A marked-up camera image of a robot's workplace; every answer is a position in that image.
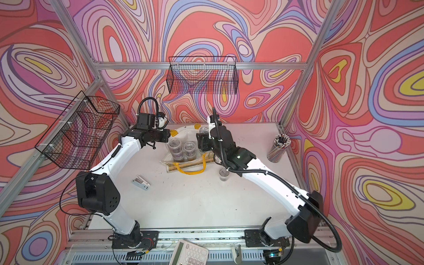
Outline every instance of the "wire basket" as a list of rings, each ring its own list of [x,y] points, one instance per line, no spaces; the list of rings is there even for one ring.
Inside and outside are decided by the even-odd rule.
[[[237,94],[235,56],[171,56],[166,83],[170,94]]]
[[[40,139],[35,148],[60,168],[89,170],[119,111],[115,102],[85,96],[53,139],[42,150]]]

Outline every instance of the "black cable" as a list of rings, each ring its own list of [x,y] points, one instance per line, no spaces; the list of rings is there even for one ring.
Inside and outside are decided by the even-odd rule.
[[[291,244],[291,246],[290,246],[290,251],[289,251],[289,253],[287,253],[287,256],[285,256],[282,260],[280,260],[279,262],[277,262],[277,263],[273,263],[272,265],[281,265],[281,264],[283,264],[284,262],[286,262],[289,258],[290,258],[290,256],[291,256],[291,254],[293,253],[293,249],[294,249],[294,236],[292,236],[292,244]]]
[[[62,197],[63,197],[63,195],[64,195],[64,193],[65,193],[65,191],[66,191],[66,189],[69,187],[69,185],[72,183],[72,181],[74,181],[74,180],[76,180],[76,178],[77,177],[80,177],[80,176],[84,176],[84,175],[87,175],[87,174],[89,174],[89,173],[91,173],[91,172],[94,172],[94,171],[96,171],[96,170],[93,170],[93,171],[89,171],[89,172],[87,172],[87,173],[85,173],[85,174],[83,174],[83,175],[79,175],[79,176],[76,176],[76,177],[74,177],[69,183],[68,183],[68,185],[66,185],[66,187],[63,189],[63,191],[62,191],[62,193],[60,194],[60,198],[59,198],[59,209],[64,213],[64,214],[67,214],[67,215],[74,215],[74,216],[83,216],[83,215],[98,215],[98,216],[100,216],[100,217],[103,217],[103,216],[101,216],[100,214],[97,214],[97,213],[81,213],[81,214],[77,214],[77,213],[68,213],[68,212],[65,212],[63,209],[62,209]]]
[[[97,168],[97,169],[95,169],[95,170],[93,170],[93,171],[89,171],[89,172],[87,172],[87,173],[85,173],[85,174],[83,174],[83,175],[79,175],[79,176],[76,176],[76,177],[74,177],[69,183],[68,183],[68,185],[66,185],[66,187],[63,189],[63,191],[62,191],[62,193],[60,194],[60,198],[59,198],[59,209],[64,213],[64,214],[67,214],[67,215],[74,215],[74,216],[84,216],[84,215],[98,215],[98,216],[100,216],[100,217],[102,217],[103,218],[103,216],[102,215],[100,215],[100,214],[98,214],[98,213],[95,213],[95,212],[91,212],[91,213],[81,213],[81,214],[77,214],[77,213],[68,213],[68,212],[65,212],[63,209],[62,209],[62,197],[63,197],[63,195],[64,195],[64,193],[65,193],[65,191],[66,191],[66,189],[69,187],[69,185],[72,183],[72,181],[74,181],[74,180],[76,180],[76,178],[77,177],[81,177],[81,176],[85,176],[85,175],[88,175],[89,173],[93,173],[93,172],[95,172],[95,171],[97,171],[97,170],[99,170],[99,169],[101,169],[101,168],[103,168],[104,167],[104,165],[106,165],[113,157],[115,157],[116,156],[116,154],[119,152],[119,150],[120,150],[120,147],[122,146],[122,140],[121,140],[121,135],[118,137],[118,142],[121,144],[121,145],[119,145],[117,148],[116,148],[116,150],[115,150],[115,152],[109,157],[109,159],[101,166],[101,167],[99,167],[99,168]]]
[[[166,123],[165,123],[165,125],[163,125],[162,127],[158,127],[158,130],[162,130],[163,128],[165,128],[165,127],[166,127],[166,125],[168,125],[169,119],[168,119],[167,117],[165,117],[165,118],[166,118]]]
[[[140,113],[141,105],[142,105],[144,102],[148,101],[148,100],[153,100],[153,101],[155,102],[155,104],[156,104],[156,116],[157,116],[157,115],[159,114],[159,104],[158,104],[158,101],[157,101],[155,98],[153,98],[153,97],[147,97],[147,98],[144,98],[144,99],[140,102],[140,104],[138,105],[137,113]]]
[[[159,104],[158,104],[158,101],[155,99],[155,98],[153,98],[153,97],[147,97],[147,98],[144,98],[141,102],[140,102],[140,104],[138,105],[138,110],[137,110],[137,115],[138,115],[138,117],[137,117],[137,123],[138,123],[138,118],[140,117],[140,110],[141,110],[141,105],[144,103],[144,102],[146,102],[146,101],[148,101],[148,100],[153,100],[154,102],[155,102],[155,104],[156,104],[156,120],[157,120],[157,122],[158,122],[158,124],[159,124]]]
[[[218,126],[217,126],[218,125],[218,117],[217,117],[215,108],[212,108],[212,113],[213,113],[213,117],[214,117],[214,121],[215,121],[216,131],[217,131],[218,145],[219,145],[220,153],[221,153],[220,159],[222,161],[222,165],[225,168],[227,168],[228,171],[233,172],[233,173],[242,173],[242,174],[244,174],[244,173],[263,173],[265,175],[270,175],[270,176],[278,179],[285,186],[287,186],[296,196],[298,196],[302,201],[304,201],[305,204],[307,204],[310,208],[312,208],[319,215],[319,217],[321,219],[324,220],[324,222],[328,225],[331,232],[333,233],[334,238],[336,239],[336,247],[333,248],[333,247],[325,244],[324,242],[322,242],[321,240],[319,240],[315,236],[312,236],[311,238],[316,243],[318,243],[320,246],[322,246],[324,249],[326,249],[328,251],[340,252],[342,250],[342,240],[341,240],[340,235],[337,232],[336,228],[334,227],[334,225],[330,222],[330,220],[328,220],[327,216],[325,216],[313,203],[311,203],[302,194],[300,194],[299,191],[297,191],[289,182],[287,182],[285,179],[281,178],[279,175],[275,174],[274,172],[269,172],[267,170],[263,170],[263,169],[235,170],[234,168],[231,168],[231,167],[228,166],[227,160],[226,160],[226,155],[225,155],[223,147],[222,147],[222,138],[220,136],[219,129],[218,129]]]
[[[119,265],[122,265],[122,263],[120,263],[120,262],[118,261],[118,259],[116,258],[116,256],[115,256],[115,251],[113,250],[113,248],[112,248],[112,253],[113,253],[113,257],[115,258],[116,262],[117,262]]]

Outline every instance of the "yellow handle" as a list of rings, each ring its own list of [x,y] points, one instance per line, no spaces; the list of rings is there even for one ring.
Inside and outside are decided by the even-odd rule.
[[[183,170],[180,168],[179,163],[175,162],[175,163],[173,163],[173,165],[174,165],[174,166],[178,169],[178,171],[179,171],[179,172],[181,172],[181,173],[183,173],[183,174],[187,174],[187,175],[197,175],[197,174],[202,173],[202,172],[203,172],[203,171],[205,171],[205,169],[206,169],[206,159],[205,159],[205,155],[206,155],[206,153],[204,153],[204,154],[202,155],[202,159],[203,159],[203,169],[201,169],[201,170],[199,170],[199,171],[194,171],[194,172],[185,172],[185,171],[183,171]]]

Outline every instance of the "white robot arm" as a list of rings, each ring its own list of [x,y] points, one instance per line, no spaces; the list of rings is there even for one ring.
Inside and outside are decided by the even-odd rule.
[[[270,245],[271,239],[292,235],[305,243],[311,239],[317,241],[313,234],[319,222],[323,219],[329,223],[320,211],[323,207],[322,196],[318,192],[309,194],[288,183],[274,174],[253,153],[237,147],[231,133],[222,126],[213,110],[214,115],[208,118],[209,133],[197,134],[200,150],[213,150],[229,171],[254,182],[287,209],[287,215],[265,220],[259,231],[261,241]],[[81,177],[77,178],[79,205],[102,215],[117,236],[132,248],[137,247],[141,241],[139,224],[119,204],[120,195],[114,183],[118,181],[118,173],[141,148],[150,145],[149,142],[154,147],[155,142],[168,141],[169,130],[163,129],[164,126],[156,128],[154,123],[148,122],[154,118],[152,114],[139,113],[137,124],[123,134],[118,146],[89,173],[81,172]],[[333,233],[338,243],[336,248],[318,243],[330,251],[338,252],[341,250],[340,238],[335,229]]]

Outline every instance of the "psychedelic wall pattern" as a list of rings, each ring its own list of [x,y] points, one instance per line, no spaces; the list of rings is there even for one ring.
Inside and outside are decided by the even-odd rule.
[[[328,5],[319,0],[94,0],[72,2],[68,11],[97,61],[233,55],[241,62],[301,62]],[[130,122],[147,96],[156,97],[174,123],[205,122],[213,106],[227,122],[279,122],[299,73],[239,71],[239,93],[219,96],[169,95],[165,70],[104,70],[103,76]]]
[[[250,84],[239,81],[236,95],[169,94],[166,70],[103,70],[127,119],[134,123],[141,100],[155,97],[173,123],[206,122],[215,107],[225,122],[279,122],[300,70],[253,70]],[[152,113],[154,104],[143,104]]]
[[[44,0],[0,3],[0,188],[31,155],[33,147],[71,99],[93,81],[68,33]],[[122,133],[116,121],[98,160]],[[53,264],[81,217],[59,211],[58,201],[75,170],[42,163],[0,218],[0,264]],[[64,209],[82,213],[75,186]]]
[[[348,0],[285,124],[347,264],[424,263],[424,2]]]

